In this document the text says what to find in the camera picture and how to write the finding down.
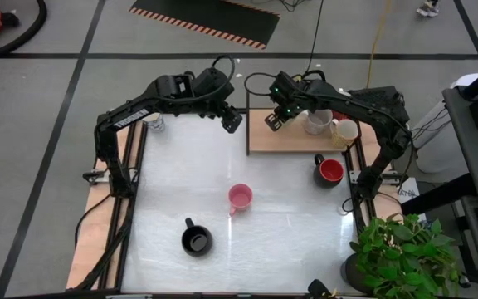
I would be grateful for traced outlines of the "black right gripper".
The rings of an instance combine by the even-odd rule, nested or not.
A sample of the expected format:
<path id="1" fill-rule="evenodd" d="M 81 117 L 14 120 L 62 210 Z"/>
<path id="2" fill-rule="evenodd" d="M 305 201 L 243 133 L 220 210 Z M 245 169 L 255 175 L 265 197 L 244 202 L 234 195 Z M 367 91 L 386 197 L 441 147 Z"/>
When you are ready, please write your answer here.
<path id="1" fill-rule="evenodd" d="M 272 131 L 278 131 L 287 119 L 295 118 L 310 108 L 305 94 L 308 85 L 308 81 L 296 81 L 283 71 L 276 75 L 269 87 L 270 98 L 276 103 L 276 108 L 265 118 L 265 123 Z"/>

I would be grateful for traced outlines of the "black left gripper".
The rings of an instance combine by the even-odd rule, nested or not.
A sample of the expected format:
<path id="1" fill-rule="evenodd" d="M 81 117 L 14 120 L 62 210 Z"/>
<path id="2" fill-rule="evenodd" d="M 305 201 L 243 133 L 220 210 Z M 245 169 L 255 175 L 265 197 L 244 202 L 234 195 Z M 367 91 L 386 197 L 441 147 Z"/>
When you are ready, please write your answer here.
<path id="1" fill-rule="evenodd" d="M 216 68 L 207 68 L 193 80 L 192 86 L 196 97 L 206 96 L 195 104 L 195 111 L 209 118 L 222 118 L 223 129 L 235 133 L 242 116 L 227 102 L 235 90 L 227 75 Z"/>

